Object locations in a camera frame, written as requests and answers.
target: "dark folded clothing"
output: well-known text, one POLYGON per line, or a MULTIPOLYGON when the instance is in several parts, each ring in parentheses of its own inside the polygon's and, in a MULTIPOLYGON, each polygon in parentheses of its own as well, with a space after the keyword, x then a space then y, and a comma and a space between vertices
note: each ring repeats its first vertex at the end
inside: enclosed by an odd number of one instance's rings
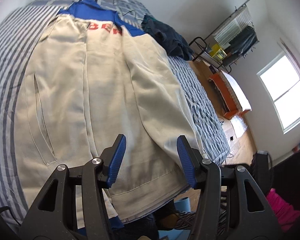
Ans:
POLYGON ((167 52, 168 56, 191 60, 193 50, 186 40, 169 25, 145 15, 141 23, 143 30, 150 34, 167 52))

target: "window frame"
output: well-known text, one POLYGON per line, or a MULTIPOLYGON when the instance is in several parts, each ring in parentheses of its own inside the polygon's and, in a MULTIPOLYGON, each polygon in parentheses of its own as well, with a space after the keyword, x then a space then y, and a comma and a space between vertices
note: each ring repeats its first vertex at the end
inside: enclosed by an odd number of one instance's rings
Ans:
POLYGON ((289 92, 299 81, 300 81, 300 66, 297 64, 297 62, 294 61, 293 59, 293 56, 290 55, 290 53, 285 49, 284 46, 282 46, 280 44, 280 47, 282 48, 282 52, 279 53, 278 56, 276 56, 268 65, 266 65, 263 69, 261 69, 258 73, 257 73, 257 76, 258 78, 260 79, 263 87, 265 88, 269 98, 271 99, 271 102, 273 104, 273 107, 277 113, 277 116, 279 118, 279 121, 280 121, 280 125, 281 125, 281 128, 282 128, 282 131, 283 131, 283 134, 289 132, 290 130, 292 130, 294 127, 296 127, 299 123, 300 123, 300 117, 298 119, 296 119, 292 124, 290 124, 289 126, 287 126, 286 128, 283 127, 282 125, 282 121, 281 121, 281 118, 280 118, 280 115, 279 115, 279 112, 277 110, 277 107, 275 106, 275 102, 281 98, 283 95, 285 95, 287 92, 289 92), (261 75, 263 73, 265 73, 268 69, 270 69, 275 63, 277 63, 279 61, 279 59, 281 59, 283 56, 286 56, 288 58, 288 60, 290 61, 291 65, 293 66, 293 68, 295 69, 296 73, 298 74, 299 76, 299 81, 294 84, 290 89, 288 89, 286 92, 284 92, 282 95, 280 95, 276 100, 273 100, 272 99, 272 96, 270 95, 270 92, 268 91, 268 88, 266 87, 266 85, 264 84, 263 80, 261 79, 261 75))

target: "window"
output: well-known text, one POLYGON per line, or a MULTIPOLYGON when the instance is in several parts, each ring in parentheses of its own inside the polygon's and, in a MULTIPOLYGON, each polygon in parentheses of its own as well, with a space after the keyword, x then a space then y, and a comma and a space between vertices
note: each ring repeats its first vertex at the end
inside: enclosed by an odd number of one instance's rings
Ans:
POLYGON ((282 52, 258 73, 273 100, 283 133, 300 123, 300 74, 289 55, 282 52))

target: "blue shoulder panel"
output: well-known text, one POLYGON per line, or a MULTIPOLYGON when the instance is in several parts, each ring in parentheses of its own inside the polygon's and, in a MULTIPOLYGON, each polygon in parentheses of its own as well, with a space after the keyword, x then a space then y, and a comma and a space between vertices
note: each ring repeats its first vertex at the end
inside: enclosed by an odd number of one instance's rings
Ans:
POLYGON ((104 10, 94 0, 74 2, 68 9, 61 9, 58 14, 71 14, 84 20, 112 21, 120 30, 121 26, 125 26, 133 37, 145 34, 142 30, 121 20, 116 11, 104 10))

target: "blue gripper pad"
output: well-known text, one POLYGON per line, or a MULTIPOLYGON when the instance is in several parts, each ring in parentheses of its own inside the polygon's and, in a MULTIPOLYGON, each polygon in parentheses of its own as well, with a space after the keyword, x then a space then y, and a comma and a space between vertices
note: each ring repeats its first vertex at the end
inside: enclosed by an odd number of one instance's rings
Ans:
POLYGON ((126 151, 126 146, 127 146, 126 137, 123 134, 119 134, 116 141, 114 142, 114 145, 112 146, 112 148, 115 147, 115 150, 108 166, 109 178, 106 182, 108 187, 111 187, 112 184, 117 179, 118 172, 122 163, 122 159, 126 151))
POLYGON ((184 135, 181 135, 177 139, 177 151, 182 164, 183 172, 185 174, 188 184, 192 188, 196 188, 197 181, 195 179, 195 167, 189 156, 189 149, 191 147, 184 135))

